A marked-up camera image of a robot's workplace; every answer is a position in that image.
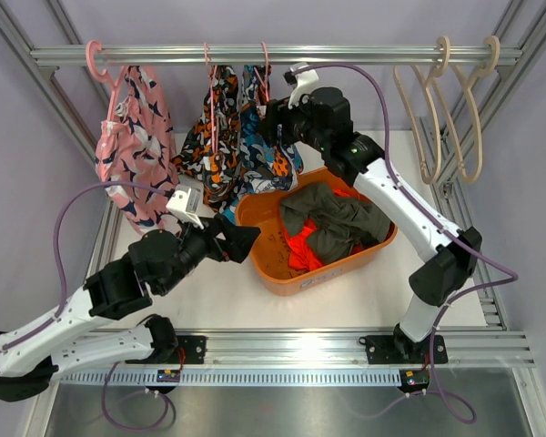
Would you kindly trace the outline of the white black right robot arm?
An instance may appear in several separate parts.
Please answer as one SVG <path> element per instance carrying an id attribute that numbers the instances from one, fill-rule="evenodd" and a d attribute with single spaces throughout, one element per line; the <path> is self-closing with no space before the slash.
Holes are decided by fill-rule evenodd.
<path id="1" fill-rule="evenodd" d="M 388 168 L 384 149 L 355 131 L 349 101 L 335 87 L 317 88 L 296 105 L 270 100 L 258 131 L 268 143 L 300 141 L 317 150 L 331 174 L 371 200 L 410 241 L 423 264 L 409 277 L 413 296 L 393 331 L 393 348 L 404 361 L 421 359 L 443 303 L 474 273 L 481 234 L 442 217 Z"/>

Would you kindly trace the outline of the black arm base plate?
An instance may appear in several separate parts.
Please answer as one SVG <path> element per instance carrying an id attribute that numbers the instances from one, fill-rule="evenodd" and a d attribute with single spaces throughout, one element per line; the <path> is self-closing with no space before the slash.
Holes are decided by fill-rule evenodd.
<path id="1" fill-rule="evenodd" d="M 368 364 L 425 364 L 429 356 L 435 364 L 449 362 L 444 338 L 434 337 L 433 353 L 430 354 L 430 339 L 413 342 L 406 337 L 393 334 L 366 335 L 358 338 L 367 355 Z"/>

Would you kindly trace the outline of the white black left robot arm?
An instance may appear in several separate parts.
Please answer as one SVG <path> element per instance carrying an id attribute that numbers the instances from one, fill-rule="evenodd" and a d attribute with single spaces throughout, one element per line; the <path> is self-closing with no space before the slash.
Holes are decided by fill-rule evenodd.
<path id="1" fill-rule="evenodd" d="M 0 331 L 0 401 L 17 402 L 45 391 L 66 375 L 100 364 L 165 363 L 177 352 L 169 318 L 87 338 L 92 330 L 144 310 L 168 294 L 204 259 L 242 263 L 260 235 L 222 215 L 190 223 L 174 234 L 152 230 L 120 259 L 86 279 L 63 304 L 10 332 Z"/>

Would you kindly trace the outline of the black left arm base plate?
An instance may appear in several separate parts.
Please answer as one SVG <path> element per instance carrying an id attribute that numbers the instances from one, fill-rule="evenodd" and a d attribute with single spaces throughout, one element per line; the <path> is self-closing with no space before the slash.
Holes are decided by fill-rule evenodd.
<path id="1" fill-rule="evenodd" d="M 184 358 L 185 365 L 202 365 L 205 363 L 207 337 L 203 335 L 178 334 L 177 347 L 168 358 L 169 364 L 180 364 Z"/>

